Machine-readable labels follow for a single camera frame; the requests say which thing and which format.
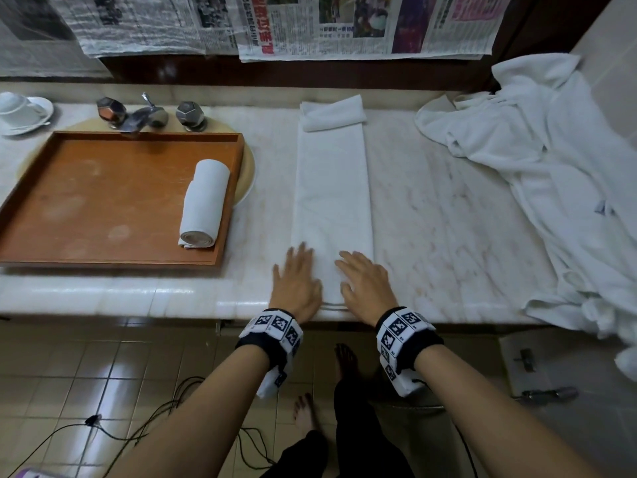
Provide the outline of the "long white towel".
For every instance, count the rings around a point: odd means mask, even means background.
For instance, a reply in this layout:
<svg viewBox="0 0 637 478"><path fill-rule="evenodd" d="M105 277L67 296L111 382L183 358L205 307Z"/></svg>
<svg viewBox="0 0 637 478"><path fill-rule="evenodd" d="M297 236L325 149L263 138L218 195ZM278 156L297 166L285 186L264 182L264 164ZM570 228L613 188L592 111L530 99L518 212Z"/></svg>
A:
<svg viewBox="0 0 637 478"><path fill-rule="evenodd" d="M341 251L373 259L370 181L363 124L298 130L291 246L314 250L313 278L322 282L322 309L344 311Z"/></svg>

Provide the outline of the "left wrist marker band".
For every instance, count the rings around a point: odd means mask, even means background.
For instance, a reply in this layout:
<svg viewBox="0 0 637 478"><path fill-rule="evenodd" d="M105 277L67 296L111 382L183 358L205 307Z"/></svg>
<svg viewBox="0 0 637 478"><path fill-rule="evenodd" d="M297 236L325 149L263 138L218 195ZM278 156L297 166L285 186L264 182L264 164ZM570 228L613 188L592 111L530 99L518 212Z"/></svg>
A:
<svg viewBox="0 0 637 478"><path fill-rule="evenodd" d="M294 358L303 340L304 333L298 321L280 308L267 308L248 322L235 348L255 345L269 358L269 370L257 390L259 398L266 399L276 394L290 377Z"/></svg>

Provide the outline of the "person's right forearm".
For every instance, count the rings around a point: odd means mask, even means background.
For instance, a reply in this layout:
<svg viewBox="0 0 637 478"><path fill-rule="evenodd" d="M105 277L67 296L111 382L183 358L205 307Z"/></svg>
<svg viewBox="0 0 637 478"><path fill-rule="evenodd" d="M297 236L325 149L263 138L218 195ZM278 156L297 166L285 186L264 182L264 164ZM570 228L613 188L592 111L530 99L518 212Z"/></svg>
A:
<svg viewBox="0 0 637 478"><path fill-rule="evenodd" d="M602 478L551 429L444 345L415 369L492 478Z"/></svg>

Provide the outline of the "chrome pipe fitting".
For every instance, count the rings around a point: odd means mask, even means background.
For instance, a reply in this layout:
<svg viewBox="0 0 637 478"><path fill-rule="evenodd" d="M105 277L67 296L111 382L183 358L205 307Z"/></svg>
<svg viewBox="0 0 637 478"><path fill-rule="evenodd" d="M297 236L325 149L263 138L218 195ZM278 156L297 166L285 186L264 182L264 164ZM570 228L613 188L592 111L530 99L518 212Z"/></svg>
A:
<svg viewBox="0 0 637 478"><path fill-rule="evenodd" d="M569 402L579 397L579 395L580 393L576 387L567 386L557 389L522 391L521 395L515 399L531 405L544 406L549 403Z"/></svg>

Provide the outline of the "colourful newspaper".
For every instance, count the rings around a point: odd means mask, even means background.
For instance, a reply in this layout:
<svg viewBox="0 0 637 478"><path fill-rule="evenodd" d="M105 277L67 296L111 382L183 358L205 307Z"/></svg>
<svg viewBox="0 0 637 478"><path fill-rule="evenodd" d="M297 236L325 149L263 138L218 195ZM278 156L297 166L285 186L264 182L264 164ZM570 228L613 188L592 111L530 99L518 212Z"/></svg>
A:
<svg viewBox="0 0 637 478"><path fill-rule="evenodd" d="M492 54L512 0L226 0L242 62Z"/></svg>

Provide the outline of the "person's leg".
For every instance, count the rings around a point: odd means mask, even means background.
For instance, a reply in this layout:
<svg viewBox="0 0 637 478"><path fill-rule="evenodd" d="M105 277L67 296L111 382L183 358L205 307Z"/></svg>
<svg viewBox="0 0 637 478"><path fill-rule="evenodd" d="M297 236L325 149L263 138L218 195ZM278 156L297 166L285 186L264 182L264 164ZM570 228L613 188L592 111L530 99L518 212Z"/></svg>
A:
<svg viewBox="0 0 637 478"><path fill-rule="evenodd" d="M334 388L339 478L415 478L402 451L384 435L364 395L354 352L335 346L338 382Z"/></svg>
<svg viewBox="0 0 637 478"><path fill-rule="evenodd" d="M322 478L328 464L329 444L311 394L298 397L293 418L303 438L285 449L276 464L260 478Z"/></svg>

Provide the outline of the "person's right leg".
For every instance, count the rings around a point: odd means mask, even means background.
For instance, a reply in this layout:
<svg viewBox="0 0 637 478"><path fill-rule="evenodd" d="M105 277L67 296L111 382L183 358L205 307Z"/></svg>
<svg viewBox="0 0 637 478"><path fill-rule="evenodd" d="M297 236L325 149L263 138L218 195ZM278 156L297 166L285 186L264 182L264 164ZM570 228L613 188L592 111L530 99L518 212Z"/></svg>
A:
<svg viewBox="0 0 637 478"><path fill-rule="evenodd" d="M354 352L335 346L338 382L334 388L339 478L415 478L402 451L384 435L364 395Z"/></svg>

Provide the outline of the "grey crumpled newspaper sheet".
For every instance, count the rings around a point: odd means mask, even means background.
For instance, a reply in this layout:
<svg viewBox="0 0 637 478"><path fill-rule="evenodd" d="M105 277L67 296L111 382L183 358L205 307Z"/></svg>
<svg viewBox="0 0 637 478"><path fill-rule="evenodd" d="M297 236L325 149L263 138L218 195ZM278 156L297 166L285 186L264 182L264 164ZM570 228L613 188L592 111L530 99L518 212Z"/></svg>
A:
<svg viewBox="0 0 637 478"><path fill-rule="evenodd" d="M0 0L0 78L111 77L84 54L49 0Z"/></svg>

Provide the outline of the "right wrist marker band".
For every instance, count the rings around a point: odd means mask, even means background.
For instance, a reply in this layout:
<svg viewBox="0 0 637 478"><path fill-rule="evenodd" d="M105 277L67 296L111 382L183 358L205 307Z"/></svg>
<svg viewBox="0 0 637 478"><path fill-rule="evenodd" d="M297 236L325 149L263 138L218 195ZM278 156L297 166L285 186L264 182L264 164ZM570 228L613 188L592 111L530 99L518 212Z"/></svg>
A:
<svg viewBox="0 0 637 478"><path fill-rule="evenodd" d="M381 316L375 331L380 365L396 393L404 398L425 387L415 360L424 349L444 345L435 327L420 313L397 306Z"/></svg>

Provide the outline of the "white bathrobe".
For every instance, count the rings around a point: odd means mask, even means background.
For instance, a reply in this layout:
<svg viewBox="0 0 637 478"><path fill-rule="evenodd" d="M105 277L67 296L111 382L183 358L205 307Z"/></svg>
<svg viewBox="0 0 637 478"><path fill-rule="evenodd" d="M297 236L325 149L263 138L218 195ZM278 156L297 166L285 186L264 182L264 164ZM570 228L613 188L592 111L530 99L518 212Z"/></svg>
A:
<svg viewBox="0 0 637 478"><path fill-rule="evenodd" d="M637 151L609 126L577 66L544 53L492 67L500 85L422 106L418 130L451 155L495 170L545 246L557 282L528 316L616 336L619 371L637 382Z"/></svg>

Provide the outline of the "black and white newspaper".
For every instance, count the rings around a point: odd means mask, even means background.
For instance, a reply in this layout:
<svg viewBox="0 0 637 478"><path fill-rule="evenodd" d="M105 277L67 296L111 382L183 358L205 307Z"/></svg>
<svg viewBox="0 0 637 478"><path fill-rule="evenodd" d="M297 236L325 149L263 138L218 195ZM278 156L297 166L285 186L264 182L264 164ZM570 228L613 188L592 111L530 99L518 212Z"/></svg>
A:
<svg viewBox="0 0 637 478"><path fill-rule="evenodd" d="M226 0L48 0L91 58L237 55Z"/></svg>

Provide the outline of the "white cup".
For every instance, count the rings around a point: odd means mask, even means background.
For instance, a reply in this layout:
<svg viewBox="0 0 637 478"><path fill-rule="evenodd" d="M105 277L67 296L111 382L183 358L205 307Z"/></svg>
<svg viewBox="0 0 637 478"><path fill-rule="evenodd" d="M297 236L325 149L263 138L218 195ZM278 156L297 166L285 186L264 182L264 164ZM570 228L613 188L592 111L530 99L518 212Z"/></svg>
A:
<svg viewBox="0 0 637 478"><path fill-rule="evenodd" d="M22 128L38 124L46 110L27 97L12 92L0 93L0 121L9 128Z"/></svg>

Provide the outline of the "person's left hand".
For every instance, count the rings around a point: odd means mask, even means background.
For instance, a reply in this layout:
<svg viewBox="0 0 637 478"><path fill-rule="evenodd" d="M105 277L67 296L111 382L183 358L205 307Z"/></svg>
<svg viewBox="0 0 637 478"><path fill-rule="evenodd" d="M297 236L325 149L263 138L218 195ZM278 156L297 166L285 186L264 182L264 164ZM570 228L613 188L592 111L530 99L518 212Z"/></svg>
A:
<svg viewBox="0 0 637 478"><path fill-rule="evenodd" d="M285 255L285 290L280 295L272 295L267 308L290 313L299 325L314 318L322 303L312 301L314 249L302 242L297 248L291 247Z"/></svg>

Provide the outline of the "person's right hand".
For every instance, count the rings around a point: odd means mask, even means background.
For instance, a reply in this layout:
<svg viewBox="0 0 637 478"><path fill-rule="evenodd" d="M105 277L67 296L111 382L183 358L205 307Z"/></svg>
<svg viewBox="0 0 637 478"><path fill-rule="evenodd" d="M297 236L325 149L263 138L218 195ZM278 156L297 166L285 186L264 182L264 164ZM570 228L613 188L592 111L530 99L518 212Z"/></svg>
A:
<svg viewBox="0 0 637 478"><path fill-rule="evenodd" d="M353 308L358 320L375 327L388 311L399 306L386 269L360 252L340 251L335 265L346 276L355 292Z"/></svg>

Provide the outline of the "rolled white towel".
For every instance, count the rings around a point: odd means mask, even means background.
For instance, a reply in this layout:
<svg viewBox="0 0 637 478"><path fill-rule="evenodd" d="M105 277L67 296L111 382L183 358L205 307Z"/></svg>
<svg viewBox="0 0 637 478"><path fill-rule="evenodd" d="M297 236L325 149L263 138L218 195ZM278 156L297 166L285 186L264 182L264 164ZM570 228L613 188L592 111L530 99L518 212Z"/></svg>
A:
<svg viewBox="0 0 637 478"><path fill-rule="evenodd" d="M183 204L178 244L186 249L205 249L218 239L229 168L221 161L204 159L195 167Z"/></svg>

